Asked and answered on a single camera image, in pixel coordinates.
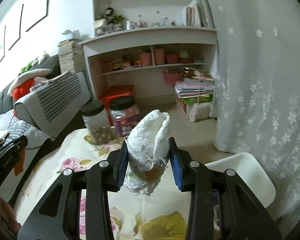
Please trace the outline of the person's left hand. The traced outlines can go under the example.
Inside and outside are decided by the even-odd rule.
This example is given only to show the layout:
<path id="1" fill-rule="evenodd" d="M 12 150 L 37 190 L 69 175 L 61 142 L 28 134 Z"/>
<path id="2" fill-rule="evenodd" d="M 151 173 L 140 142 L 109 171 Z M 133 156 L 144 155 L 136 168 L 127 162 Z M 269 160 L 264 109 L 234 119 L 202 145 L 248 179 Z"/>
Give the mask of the person's left hand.
<path id="1" fill-rule="evenodd" d="M 17 235 L 21 229 L 21 225 L 17 222 L 13 209 L 10 204 L 0 197 L 0 215 L 11 231 Z"/>

